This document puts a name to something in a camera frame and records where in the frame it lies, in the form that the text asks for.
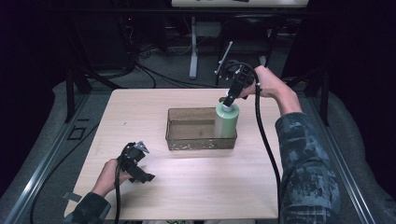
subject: dark background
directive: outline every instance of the dark background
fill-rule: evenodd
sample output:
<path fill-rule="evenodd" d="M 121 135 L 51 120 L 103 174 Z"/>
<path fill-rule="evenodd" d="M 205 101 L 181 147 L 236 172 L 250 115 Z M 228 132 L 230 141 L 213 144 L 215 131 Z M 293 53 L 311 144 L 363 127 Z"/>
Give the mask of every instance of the dark background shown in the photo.
<path fill-rule="evenodd" d="M 154 2 L 161 6 L 169 4 L 169 1 Z M 61 47 L 63 40 L 54 35 L 46 15 L 34 1 L 2 1 L 1 4 L 0 169 L 3 173 L 0 194 L 3 194 L 48 117 L 54 100 L 52 88 L 65 80 L 71 65 L 65 53 L 69 46 Z M 396 3 L 390 0 L 380 3 L 311 0 L 308 12 L 343 12 L 343 15 L 335 19 L 303 19 L 282 77 L 302 76 L 325 64 L 330 90 L 346 104 L 357 122 L 366 147 L 366 160 L 378 183 L 396 198 L 394 8 Z M 95 63 L 92 55 L 109 50 L 124 59 L 122 43 L 116 36 L 112 38 L 114 43 L 107 44 L 116 48 L 102 48 L 107 52 L 95 48 L 97 51 L 87 52 L 88 57 L 83 60 Z M 94 41 L 100 39 L 93 38 L 93 43 L 83 44 L 88 48 L 90 43 L 96 45 Z M 155 41 L 159 46 L 164 44 L 162 39 Z M 129 61 L 118 62 L 124 63 L 118 64 L 120 67 L 130 64 Z M 98 63 L 113 64 L 110 59 Z"/>

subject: sleeve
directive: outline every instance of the sleeve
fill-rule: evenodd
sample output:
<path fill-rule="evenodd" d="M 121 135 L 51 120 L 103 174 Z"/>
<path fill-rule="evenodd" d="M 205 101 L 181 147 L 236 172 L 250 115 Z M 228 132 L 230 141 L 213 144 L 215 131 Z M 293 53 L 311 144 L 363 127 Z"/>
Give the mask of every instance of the sleeve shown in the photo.
<path fill-rule="evenodd" d="M 280 223 L 341 223 L 335 173 L 308 116 L 286 114 L 276 132 L 283 167 Z"/>
<path fill-rule="evenodd" d="M 76 209 L 64 218 L 64 223 L 104 223 L 110 203 L 103 197 L 88 193 L 77 205 Z"/>

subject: chair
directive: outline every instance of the chair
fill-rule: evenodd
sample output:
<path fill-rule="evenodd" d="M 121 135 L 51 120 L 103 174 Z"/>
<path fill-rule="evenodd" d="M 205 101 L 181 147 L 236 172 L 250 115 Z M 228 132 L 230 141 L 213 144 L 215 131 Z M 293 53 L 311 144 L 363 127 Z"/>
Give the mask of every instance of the chair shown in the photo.
<path fill-rule="evenodd" d="M 219 33 L 218 62 L 222 59 L 229 42 L 233 41 L 229 53 L 256 54 L 264 57 L 264 66 L 268 65 L 271 51 L 279 29 L 285 19 L 274 14 L 235 15 L 226 20 Z M 221 73 L 217 74 L 219 85 Z"/>

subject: green object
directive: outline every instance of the green object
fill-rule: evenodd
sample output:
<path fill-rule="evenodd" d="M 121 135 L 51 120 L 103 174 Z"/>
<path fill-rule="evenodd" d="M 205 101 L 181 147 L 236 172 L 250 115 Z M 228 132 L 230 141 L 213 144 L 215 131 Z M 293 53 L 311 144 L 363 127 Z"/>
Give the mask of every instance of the green object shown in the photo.
<path fill-rule="evenodd" d="M 228 107 L 223 103 L 219 103 L 216 106 L 215 137 L 233 138 L 236 132 L 236 122 L 238 121 L 238 116 L 238 105 L 231 105 Z"/>

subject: gray carpet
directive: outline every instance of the gray carpet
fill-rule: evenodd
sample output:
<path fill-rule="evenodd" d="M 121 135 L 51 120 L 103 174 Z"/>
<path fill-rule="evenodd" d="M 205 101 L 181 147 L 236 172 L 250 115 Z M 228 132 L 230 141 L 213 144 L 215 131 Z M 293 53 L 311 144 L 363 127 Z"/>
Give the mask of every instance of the gray carpet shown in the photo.
<path fill-rule="evenodd" d="M 269 67 L 276 73 L 281 74 L 284 62 L 288 55 L 292 39 L 280 37 L 274 49 L 273 58 Z M 185 48 L 174 48 L 185 51 Z M 146 67 L 161 73 L 167 77 L 171 77 L 180 81 L 191 82 L 195 84 L 202 84 L 204 86 L 192 86 L 199 88 L 213 88 L 215 83 L 214 71 L 217 68 L 217 56 L 213 52 L 210 44 L 205 44 L 205 41 L 199 46 L 199 62 L 198 62 L 198 76 L 195 80 L 189 79 L 191 52 L 185 54 L 177 54 L 172 50 L 164 53 L 157 50 L 151 52 L 147 59 L 140 59 L 140 62 Z M 110 73 L 102 73 L 103 76 L 110 76 Z M 156 88 L 180 88 L 171 84 L 165 79 L 152 75 L 155 79 Z M 152 78 L 142 70 L 134 70 L 131 74 L 124 77 L 117 77 L 111 79 L 114 83 L 119 84 L 124 88 L 130 89 L 149 89 L 153 87 Z M 88 136 L 81 145 L 76 147 L 70 156 L 64 160 L 62 165 L 51 175 L 49 181 L 42 188 L 38 200 L 35 205 L 34 220 L 35 223 L 60 223 L 64 215 L 66 207 L 66 200 L 61 196 L 65 191 L 72 191 L 77 181 L 80 168 L 85 160 L 85 156 L 90 148 L 92 139 L 95 134 L 94 126 L 100 121 L 103 112 L 106 108 L 111 90 L 99 83 L 98 81 L 90 80 L 93 91 L 90 95 L 79 95 L 77 98 L 81 99 L 85 104 L 76 114 L 73 123 L 68 124 L 71 130 L 67 133 L 60 145 L 61 152 L 56 157 L 53 164 L 59 162 L 64 155 L 73 150 L 79 143 L 81 137 Z M 228 87 L 230 82 L 221 81 L 221 87 Z M 23 194 L 23 190 L 28 184 L 28 181 L 39 166 L 43 157 L 45 157 L 54 142 L 59 138 L 59 133 L 64 129 L 64 120 L 66 118 L 66 94 L 65 84 L 61 83 L 54 88 L 56 94 L 55 104 L 49 115 L 49 119 L 44 126 L 40 136 L 38 137 L 35 146 L 20 172 L 14 179 L 13 183 L 8 188 L 7 192 L 0 200 L 0 223 L 5 223 L 6 219 L 13 209 L 18 199 Z M 304 96 L 300 96 L 303 110 L 309 114 L 318 113 L 312 106 L 309 105 L 309 100 Z M 315 125 L 320 130 L 319 122 L 312 117 Z M 353 119 L 347 113 L 342 102 L 336 96 L 331 95 L 329 108 L 330 129 L 337 141 L 337 144 L 342 149 L 343 155 L 346 157 L 346 162 L 356 177 L 358 185 L 361 187 L 361 194 L 367 202 L 367 206 L 373 213 L 376 222 L 378 223 L 392 223 L 395 222 L 395 207 L 394 202 L 389 200 L 389 196 L 382 191 L 382 189 L 375 183 L 373 175 L 364 161 L 364 147 L 362 145 L 359 130 L 356 127 Z M 326 142 L 325 132 L 321 132 L 320 136 Z M 356 207 L 350 199 L 350 194 L 344 182 L 339 178 L 339 185 L 342 193 L 342 213 L 341 219 L 344 223 L 362 223 L 359 214 L 356 212 Z M 22 223 L 29 223 L 29 213 L 23 214 Z M 260 223 L 276 223 L 275 220 L 261 220 Z"/>

